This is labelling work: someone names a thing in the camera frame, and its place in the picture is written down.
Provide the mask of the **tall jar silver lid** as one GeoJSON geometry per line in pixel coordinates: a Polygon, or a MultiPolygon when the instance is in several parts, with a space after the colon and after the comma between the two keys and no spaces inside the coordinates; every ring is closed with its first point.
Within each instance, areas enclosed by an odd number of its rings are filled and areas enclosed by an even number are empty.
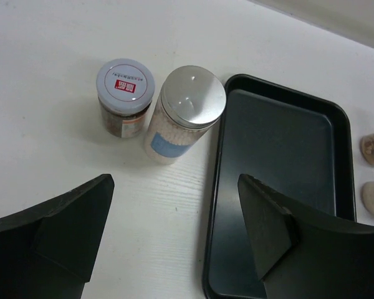
{"type": "Polygon", "coordinates": [[[144,138],[146,154],[161,164],[183,156],[221,117],[226,92],[210,71],[186,65],[164,81],[144,138]]]}

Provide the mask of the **dark sauce jar white lid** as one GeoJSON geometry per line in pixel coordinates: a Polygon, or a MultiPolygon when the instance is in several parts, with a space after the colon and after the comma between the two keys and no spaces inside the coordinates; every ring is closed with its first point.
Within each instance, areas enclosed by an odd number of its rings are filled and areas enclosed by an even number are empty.
{"type": "Polygon", "coordinates": [[[119,138],[138,135],[155,92],[148,68],[132,59],[111,60],[98,71],[96,89],[106,130],[119,138]]]}

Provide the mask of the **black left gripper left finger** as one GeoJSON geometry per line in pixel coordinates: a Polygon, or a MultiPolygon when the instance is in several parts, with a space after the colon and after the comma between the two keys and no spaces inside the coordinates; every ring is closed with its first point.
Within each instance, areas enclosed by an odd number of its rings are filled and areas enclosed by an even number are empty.
{"type": "Polygon", "coordinates": [[[0,298],[81,298],[114,187],[112,176],[101,174],[0,218],[0,298]]]}

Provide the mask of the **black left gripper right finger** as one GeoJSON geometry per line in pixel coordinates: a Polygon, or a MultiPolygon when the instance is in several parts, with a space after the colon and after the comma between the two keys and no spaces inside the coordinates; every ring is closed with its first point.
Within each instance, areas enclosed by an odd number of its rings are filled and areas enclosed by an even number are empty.
{"type": "Polygon", "coordinates": [[[268,298],[374,298],[374,226],[328,215],[248,174],[237,186],[268,298]]]}

